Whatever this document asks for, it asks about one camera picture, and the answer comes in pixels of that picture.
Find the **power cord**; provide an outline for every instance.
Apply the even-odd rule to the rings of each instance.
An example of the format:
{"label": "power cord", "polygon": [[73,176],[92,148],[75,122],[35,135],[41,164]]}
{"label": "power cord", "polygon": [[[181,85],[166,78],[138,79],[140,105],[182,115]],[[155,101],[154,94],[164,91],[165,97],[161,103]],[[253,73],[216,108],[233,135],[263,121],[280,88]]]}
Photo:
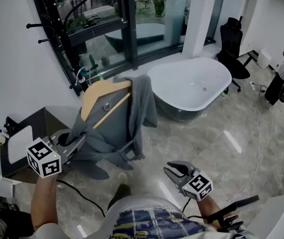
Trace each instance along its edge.
{"label": "power cord", "polygon": [[75,190],[81,197],[83,197],[85,200],[91,202],[91,203],[94,204],[96,207],[98,207],[98,208],[100,209],[100,211],[101,211],[103,217],[105,218],[105,214],[104,214],[103,209],[102,209],[96,202],[94,202],[94,201],[92,201],[92,200],[86,198],[84,195],[82,195],[82,193],[81,193],[77,188],[73,187],[73,186],[70,185],[69,183],[67,183],[67,182],[65,182],[65,181],[62,181],[62,180],[59,180],[59,179],[57,179],[57,181],[60,182],[60,183],[62,183],[62,184],[64,184],[64,185],[67,185],[67,186],[70,187],[70,188],[72,188],[72,189]]}
{"label": "power cord", "polygon": [[251,84],[255,85],[261,93],[264,93],[268,89],[268,87],[266,85],[260,85],[260,87],[259,87],[257,84],[255,84],[253,82]]}
{"label": "power cord", "polygon": [[190,200],[191,200],[191,198],[189,198],[189,199],[187,200],[186,204],[184,205],[183,212],[185,211],[186,206],[188,205],[188,203],[190,202]]}
{"label": "power cord", "polygon": [[[186,209],[186,206],[188,205],[188,203],[190,202],[191,198],[189,198],[186,202],[186,204],[184,205],[184,208],[183,208],[183,212],[185,211]],[[205,217],[205,216],[197,216],[197,215],[191,215],[189,217],[187,217],[187,219],[190,219],[190,218],[199,218],[199,219],[207,219],[208,217]]]}
{"label": "power cord", "polygon": [[234,199],[236,199],[237,197],[241,196],[247,189],[249,189],[249,188],[252,186],[252,184],[253,184],[253,182],[255,181],[255,178],[256,178],[256,174],[257,174],[257,171],[258,171],[258,163],[259,163],[259,162],[258,162],[258,158],[259,158],[259,153],[260,153],[260,130],[261,130],[261,122],[260,122],[260,113],[259,113],[259,109],[258,109],[258,105],[257,105],[256,101],[255,101],[255,105],[256,105],[256,107],[257,107],[258,121],[259,121],[259,137],[258,137],[258,138],[259,138],[259,144],[258,144],[258,152],[257,152],[257,156],[256,156],[256,169],[255,169],[254,175],[253,175],[253,177],[252,177],[252,180],[251,180],[249,186],[246,187],[243,191],[241,191],[238,195],[236,195],[236,196],[234,196],[232,199],[230,199],[230,200],[226,203],[225,207],[227,207],[228,204],[229,204],[232,200],[234,200]]}

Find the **wooden hanger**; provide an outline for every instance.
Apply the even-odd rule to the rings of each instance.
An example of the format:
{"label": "wooden hanger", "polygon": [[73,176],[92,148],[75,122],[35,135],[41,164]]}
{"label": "wooden hanger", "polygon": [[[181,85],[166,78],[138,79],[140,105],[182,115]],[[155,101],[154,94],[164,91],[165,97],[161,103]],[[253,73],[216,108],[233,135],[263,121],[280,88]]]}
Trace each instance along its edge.
{"label": "wooden hanger", "polygon": [[[99,97],[105,96],[107,94],[113,93],[115,91],[125,89],[130,87],[131,81],[124,81],[119,83],[111,83],[109,81],[100,80],[93,83],[85,91],[82,99],[82,109],[81,109],[81,118],[83,121],[86,121],[93,106],[95,105]],[[94,125],[94,129],[97,128],[122,102],[124,102],[131,93],[128,93],[124,98],[122,98],[111,110],[108,111],[106,115],[100,121]]]}

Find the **sink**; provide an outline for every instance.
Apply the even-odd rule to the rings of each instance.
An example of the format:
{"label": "sink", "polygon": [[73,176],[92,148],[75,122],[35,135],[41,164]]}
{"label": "sink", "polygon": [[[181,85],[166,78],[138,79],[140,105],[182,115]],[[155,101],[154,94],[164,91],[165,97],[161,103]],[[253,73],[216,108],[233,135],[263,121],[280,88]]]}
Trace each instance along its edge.
{"label": "sink", "polygon": [[9,138],[8,157],[10,164],[27,156],[27,146],[33,142],[32,127],[27,126]]}

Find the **white bathtub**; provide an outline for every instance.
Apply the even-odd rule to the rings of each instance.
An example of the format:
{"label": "white bathtub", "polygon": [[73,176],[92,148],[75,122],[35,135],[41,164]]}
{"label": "white bathtub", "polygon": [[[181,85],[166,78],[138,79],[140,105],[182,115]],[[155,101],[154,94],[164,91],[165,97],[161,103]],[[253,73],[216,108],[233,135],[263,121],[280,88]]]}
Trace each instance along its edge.
{"label": "white bathtub", "polygon": [[157,65],[147,75],[157,103],[176,120],[199,115],[231,83],[228,69],[211,58]]}

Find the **forearm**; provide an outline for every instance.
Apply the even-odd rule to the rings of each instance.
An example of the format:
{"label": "forearm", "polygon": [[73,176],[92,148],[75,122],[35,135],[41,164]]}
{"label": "forearm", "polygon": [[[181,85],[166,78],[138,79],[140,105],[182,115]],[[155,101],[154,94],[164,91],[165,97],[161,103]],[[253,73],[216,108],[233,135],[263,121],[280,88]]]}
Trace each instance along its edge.
{"label": "forearm", "polygon": [[[210,216],[220,211],[220,207],[215,203],[215,201],[210,196],[206,196],[203,200],[197,202],[197,204],[200,214],[203,217]],[[218,221],[214,221],[211,225],[213,225],[217,229],[220,228],[220,224]]]}
{"label": "forearm", "polygon": [[35,230],[43,224],[58,223],[56,208],[57,175],[39,178],[31,203],[31,219]]}

